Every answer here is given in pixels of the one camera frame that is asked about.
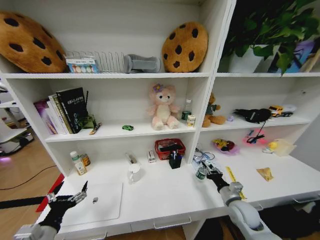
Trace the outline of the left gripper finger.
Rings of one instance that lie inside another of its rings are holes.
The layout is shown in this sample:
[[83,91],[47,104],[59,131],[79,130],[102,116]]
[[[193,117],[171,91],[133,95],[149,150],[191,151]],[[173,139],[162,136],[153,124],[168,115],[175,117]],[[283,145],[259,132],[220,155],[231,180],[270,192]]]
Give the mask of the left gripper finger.
[[59,183],[51,192],[46,195],[48,202],[55,202],[57,200],[56,196],[63,186],[64,182]]
[[85,182],[80,192],[70,198],[71,202],[80,203],[87,197],[88,181]]

